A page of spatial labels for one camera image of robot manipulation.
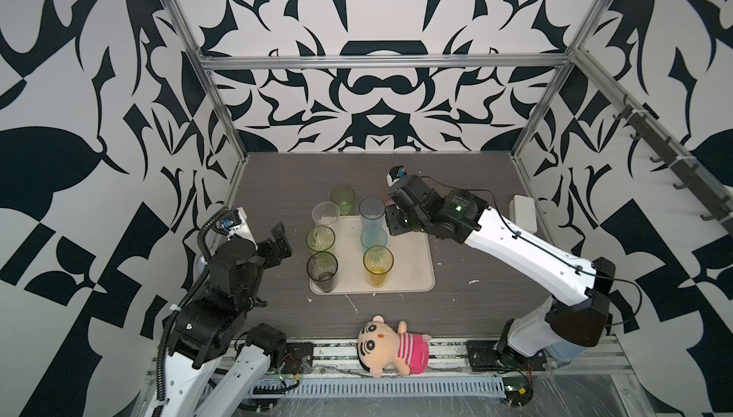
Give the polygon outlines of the tall blue plastic cup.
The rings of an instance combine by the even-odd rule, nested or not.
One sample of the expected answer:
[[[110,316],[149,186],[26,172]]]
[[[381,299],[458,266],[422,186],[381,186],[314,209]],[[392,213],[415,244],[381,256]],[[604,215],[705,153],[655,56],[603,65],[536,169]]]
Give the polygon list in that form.
[[[379,227],[384,228],[386,205],[379,197],[365,197],[358,206],[358,213],[364,229]]]

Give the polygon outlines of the teal plastic cup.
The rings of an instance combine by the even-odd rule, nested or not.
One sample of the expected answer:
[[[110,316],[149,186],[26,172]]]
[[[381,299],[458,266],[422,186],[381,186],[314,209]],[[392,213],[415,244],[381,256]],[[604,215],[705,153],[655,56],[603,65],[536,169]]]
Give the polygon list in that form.
[[[380,226],[370,226],[362,230],[360,241],[364,252],[372,247],[386,246],[387,232]]]

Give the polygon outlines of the beige plastic tray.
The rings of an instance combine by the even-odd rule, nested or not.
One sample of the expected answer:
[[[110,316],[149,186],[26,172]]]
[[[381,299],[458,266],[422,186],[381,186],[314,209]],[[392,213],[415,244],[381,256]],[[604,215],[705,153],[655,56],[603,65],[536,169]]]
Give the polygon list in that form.
[[[332,253],[338,260],[338,272],[334,289],[329,293],[321,291],[308,275],[310,290],[317,295],[351,295],[372,293],[428,292],[435,285],[433,260],[428,236],[422,233],[408,233],[398,237],[387,234],[386,247],[394,256],[394,266],[385,283],[373,287],[364,268],[360,235],[363,227],[357,216],[340,218],[330,226],[336,234]]]

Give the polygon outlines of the tall yellow plastic cup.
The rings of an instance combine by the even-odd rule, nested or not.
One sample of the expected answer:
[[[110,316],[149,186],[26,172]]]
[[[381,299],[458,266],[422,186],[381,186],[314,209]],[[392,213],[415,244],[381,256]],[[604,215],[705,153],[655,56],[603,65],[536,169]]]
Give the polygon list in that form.
[[[363,264],[368,272],[368,281],[375,287],[381,287],[394,266],[394,256],[389,248],[377,245],[370,247],[363,256]]]

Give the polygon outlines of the short green plastic cup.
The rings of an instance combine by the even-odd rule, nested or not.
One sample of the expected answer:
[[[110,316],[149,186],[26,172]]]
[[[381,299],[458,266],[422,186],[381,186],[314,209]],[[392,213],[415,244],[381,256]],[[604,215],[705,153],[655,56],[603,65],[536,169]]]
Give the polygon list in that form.
[[[356,193],[348,185],[339,185],[331,191],[330,201],[338,206],[341,217],[350,216],[356,201]]]

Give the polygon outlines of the dark grey plastic cup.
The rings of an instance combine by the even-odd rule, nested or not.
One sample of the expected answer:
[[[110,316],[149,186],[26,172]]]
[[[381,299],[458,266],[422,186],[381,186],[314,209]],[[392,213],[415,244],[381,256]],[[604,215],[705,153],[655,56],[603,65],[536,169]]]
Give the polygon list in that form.
[[[324,293],[334,289],[338,260],[330,252],[316,252],[307,261],[307,275],[309,279]]]

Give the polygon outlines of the clear plastic cup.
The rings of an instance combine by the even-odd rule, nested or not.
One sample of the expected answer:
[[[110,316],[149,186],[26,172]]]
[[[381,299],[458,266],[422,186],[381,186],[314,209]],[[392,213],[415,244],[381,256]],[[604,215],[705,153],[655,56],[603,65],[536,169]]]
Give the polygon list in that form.
[[[340,219],[340,208],[331,201],[320,202],[312,209],[311,216],[316,226],[330,227]]]

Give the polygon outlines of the tall green plastic cup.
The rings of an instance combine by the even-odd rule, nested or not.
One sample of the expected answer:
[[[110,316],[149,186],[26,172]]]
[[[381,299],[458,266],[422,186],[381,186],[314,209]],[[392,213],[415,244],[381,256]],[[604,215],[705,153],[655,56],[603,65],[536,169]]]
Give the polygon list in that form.
[[[326,225],[317,225],[308,231],[305,243],[311,255],[320,252],[330,252],[334,247],[336,234]]]

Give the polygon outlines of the pink plastic cup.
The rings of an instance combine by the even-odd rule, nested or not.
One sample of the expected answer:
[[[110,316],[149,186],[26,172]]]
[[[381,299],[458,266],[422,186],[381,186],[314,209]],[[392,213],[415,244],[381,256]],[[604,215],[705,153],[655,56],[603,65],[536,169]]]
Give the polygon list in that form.
[[[389,187],[385,186],[381,190],[380,199],[385,204],[385,207],[389,207],[394,204],[394,201],[389,196]]]

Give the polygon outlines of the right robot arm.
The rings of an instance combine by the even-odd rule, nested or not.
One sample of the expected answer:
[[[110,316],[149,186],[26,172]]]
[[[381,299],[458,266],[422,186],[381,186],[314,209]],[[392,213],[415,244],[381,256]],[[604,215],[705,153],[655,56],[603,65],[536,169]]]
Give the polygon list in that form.
[[[599,343],[609,322],[616,267],[573,256],[523,230],[485,199],[454,188],[440,195],[401,166],[387,174],[389,233],[420,232],[467,245],[508,264],[546,289],[549,298],[505,325],[498,354],[528,362],[543,352],[570,363]]]

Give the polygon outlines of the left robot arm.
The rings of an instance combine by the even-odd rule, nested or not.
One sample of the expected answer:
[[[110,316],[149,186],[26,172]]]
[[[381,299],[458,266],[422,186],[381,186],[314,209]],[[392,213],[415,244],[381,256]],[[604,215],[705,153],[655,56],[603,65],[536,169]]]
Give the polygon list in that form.
[[[246,222],[232,226],[227,239],[210,251],[198,233],[205,267],[179,304],[172,306],[156,357],[156,390],[145,416],[232,416],[255,384],[279,367],[286,354],[284,332],[261,323],[248,330],[234,364],[210,393],[204,390],[224,354],[244,329],[247,315],[265,306],[258,297],[263,274],[291,257],[292,247],[277,223],[271,236],[254,241]]]

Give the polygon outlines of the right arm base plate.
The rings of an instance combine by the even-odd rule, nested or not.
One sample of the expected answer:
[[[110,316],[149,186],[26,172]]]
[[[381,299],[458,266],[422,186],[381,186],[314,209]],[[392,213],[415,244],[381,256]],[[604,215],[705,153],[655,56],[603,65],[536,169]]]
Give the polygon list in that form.
[[[525,357],[500,341],[469,340],[466,348],[468,363],[474,372],[543,370],[547,361],[543,352],[532,358]]]

